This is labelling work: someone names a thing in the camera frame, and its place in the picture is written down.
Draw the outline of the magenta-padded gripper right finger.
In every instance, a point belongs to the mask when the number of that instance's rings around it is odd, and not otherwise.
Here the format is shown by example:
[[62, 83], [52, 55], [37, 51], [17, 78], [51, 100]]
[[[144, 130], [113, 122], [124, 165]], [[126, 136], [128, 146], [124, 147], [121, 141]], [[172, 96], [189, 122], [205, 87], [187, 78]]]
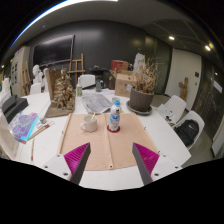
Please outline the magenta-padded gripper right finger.
[[137, 143], [133, 144], [132, 153], [144, 185], [148, 185], [182, 169], [167, 155], [159, 155]]

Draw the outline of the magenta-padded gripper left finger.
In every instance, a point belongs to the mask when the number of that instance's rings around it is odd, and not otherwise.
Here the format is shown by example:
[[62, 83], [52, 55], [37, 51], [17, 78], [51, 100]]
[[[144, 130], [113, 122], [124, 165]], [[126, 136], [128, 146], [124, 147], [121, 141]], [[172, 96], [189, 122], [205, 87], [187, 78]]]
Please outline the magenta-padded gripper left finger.
[[91, 146], [89, 143], [85, 143], [65, 155], [57, 154], [45, 163], [42, 168], [45, 171], [78, 185], [90, 153]]

